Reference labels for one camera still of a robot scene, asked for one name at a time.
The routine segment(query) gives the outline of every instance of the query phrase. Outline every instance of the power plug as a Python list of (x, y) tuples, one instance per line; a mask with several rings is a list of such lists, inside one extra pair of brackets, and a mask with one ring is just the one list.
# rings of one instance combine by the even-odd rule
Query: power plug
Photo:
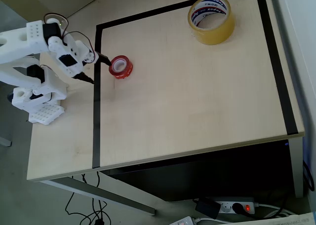
[(195, 222), (194, 222), (194, 219), (191, 218), (190, 216), (187, 216), (183, 219), (180, 219), (170, 225), (197, 225)]
[(94, 225), (104, 225), (103, 219), (97, 219)]

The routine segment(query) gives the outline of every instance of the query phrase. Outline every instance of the white wall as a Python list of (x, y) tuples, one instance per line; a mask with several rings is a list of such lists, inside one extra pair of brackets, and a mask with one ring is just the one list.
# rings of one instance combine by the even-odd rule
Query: white wall
[[(288, 48), (291, 76), (302, 113), (306, 136), (304, 160), (316, 180), (316, 3), (315, 0), (274, 0), (278, 2), (279, 25)], [(312, 211), (316, 194), (309, 192)]]

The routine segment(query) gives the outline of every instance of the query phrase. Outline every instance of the power strip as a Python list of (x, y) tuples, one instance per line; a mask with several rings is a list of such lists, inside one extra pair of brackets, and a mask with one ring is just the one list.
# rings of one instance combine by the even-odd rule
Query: power strip
[(241, 204), (247, 213), (255, 214), (255, 204), (252, 197), (216, 197), (209, 199), (221, 205), (221, 209), (218, 212), (219, 214), (235, 214), (232, 209), (235, 203)]

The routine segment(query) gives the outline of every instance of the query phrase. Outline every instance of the clear tape roll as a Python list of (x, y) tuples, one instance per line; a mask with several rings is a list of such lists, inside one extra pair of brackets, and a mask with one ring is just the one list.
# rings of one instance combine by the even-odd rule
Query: clear tape roll
[[(216, 27), (210, 29), (198, 27), (204, 17), (214, 13), (225, 14), (226, 17)], [(235, 27), (231, 5), (227, 0), (198, 0), (189, 10), (188, 22), (195, 38), (206, 45), (215, 45), (225, 41), (233, 33)]]

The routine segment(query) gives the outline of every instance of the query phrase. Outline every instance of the table top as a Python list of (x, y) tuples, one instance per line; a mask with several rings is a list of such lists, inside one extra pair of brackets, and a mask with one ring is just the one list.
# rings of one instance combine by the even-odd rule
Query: table top
[(48, 126), (33, 125), (28, 180), (304, 135), (271, 0), (228, 0), (235, 30), (214, 46), (191, 35), (190, 5), (165, 7), (187, 0), (120, 1), (96, 0), (69, 21), (92, 40), (95, 25), (106, 23), (97, 27), (96, 49), (129, 57), (128, 78), (87, 65), (88, 76), (97, 70), (93, 86), (64, 76), (41, 55), (69, 87), (65, 113)]

